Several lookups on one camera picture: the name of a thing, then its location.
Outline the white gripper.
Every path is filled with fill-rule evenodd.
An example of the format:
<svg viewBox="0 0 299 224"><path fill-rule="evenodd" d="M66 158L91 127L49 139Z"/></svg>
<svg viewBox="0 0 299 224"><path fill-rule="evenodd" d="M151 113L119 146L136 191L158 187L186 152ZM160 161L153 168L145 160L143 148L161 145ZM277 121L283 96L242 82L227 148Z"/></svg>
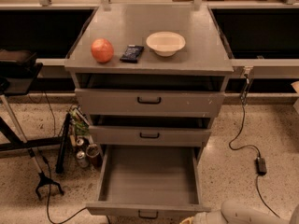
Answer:
<svg viewBox="0 0 299 224"><path fill-rule="evenodd" d="M196 214L194 217L187 217L179 224L221 224L221 212L202 212Z"/></svg>

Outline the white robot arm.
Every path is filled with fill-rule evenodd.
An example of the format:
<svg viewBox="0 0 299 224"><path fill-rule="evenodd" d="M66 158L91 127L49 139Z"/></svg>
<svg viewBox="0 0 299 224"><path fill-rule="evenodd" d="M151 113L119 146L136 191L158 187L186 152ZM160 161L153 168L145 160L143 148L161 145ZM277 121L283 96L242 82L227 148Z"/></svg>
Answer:
<svg viewBox="0 0 299 224"><path fill-rule="evenodd" d="M299 224L299 205L294 209L291 219L286 220L229 200L222 203L220 210L198 213L179 224Z"/></svg>

